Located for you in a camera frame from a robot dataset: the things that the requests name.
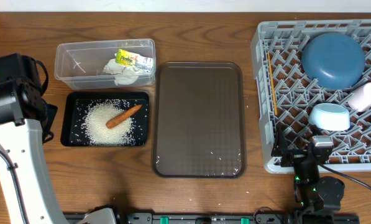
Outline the light blue bowl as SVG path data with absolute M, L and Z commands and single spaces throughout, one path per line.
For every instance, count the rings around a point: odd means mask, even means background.
M 341 105 L 320 103 L 313 107 L 308 122 L 328 131 L 345 131 L 350 128 L 350 114 Z

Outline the white cup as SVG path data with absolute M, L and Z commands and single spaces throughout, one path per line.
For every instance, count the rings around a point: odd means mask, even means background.
M 368 82 L 352 92 L 348 101 L 349 106 L 358 112 L 366 111 L 371 107 L 371 82 Z

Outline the dark blue plate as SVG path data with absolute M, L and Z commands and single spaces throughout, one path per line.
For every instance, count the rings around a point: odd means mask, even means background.
M 303 49 L 301 65 L 310 79 L 330 90 L 343 90 L 357 83 L 365 67 L 361 46 L 351 37 L 325 33 L 315 37 Z

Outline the orange carrot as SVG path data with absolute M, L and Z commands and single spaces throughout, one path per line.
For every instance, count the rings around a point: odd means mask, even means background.
M 126 110 L 125 112 L 111 118 L 109 121 L 106 122 L 106 127 L 108 129 L 115 128 L 122 122 L 124 122 L 126 119 L 130 118 L 132 115 L 134 115 L 138 110 L 140 110 L 142 105 L 135 105 L 132 108 Z

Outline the white napkin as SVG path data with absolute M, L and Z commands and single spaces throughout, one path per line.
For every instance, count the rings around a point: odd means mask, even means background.
M 104 66 L 103 73 L 113 75 L 116 85 L 131 85 L 138 79 L 141 71 L 134 67 L 116 63 L 116 59 L 113 58 Z

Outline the yellow green snack wrapper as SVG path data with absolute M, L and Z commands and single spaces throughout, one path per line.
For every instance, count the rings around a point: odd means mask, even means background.
M 115 62 L 124 66 L 134 67 L 145 72 L 153 70 L 153 58 L 144 57 L 140 54 L 118 49 Z

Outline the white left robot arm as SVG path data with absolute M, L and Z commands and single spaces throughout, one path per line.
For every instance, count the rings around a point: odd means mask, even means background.
M 54 137 L 57 109 L 23 78 L 0 83 L 0 183 L 11 223 L 69 223 L 43 149 Z

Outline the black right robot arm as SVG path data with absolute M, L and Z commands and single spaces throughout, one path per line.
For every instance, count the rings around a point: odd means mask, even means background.
M 345 184 L 331 177 L 321 177 L 319 166 L 329 159 L 333 142 L 319 131 L 302 149 L 290 149 L 278 127 L 271 156 L 280 157 L 281 167 L 292 167 L 293 190 L 301 208 L 285 214 L 282 223 L 334 223 L 334 213 L 341 209 Z

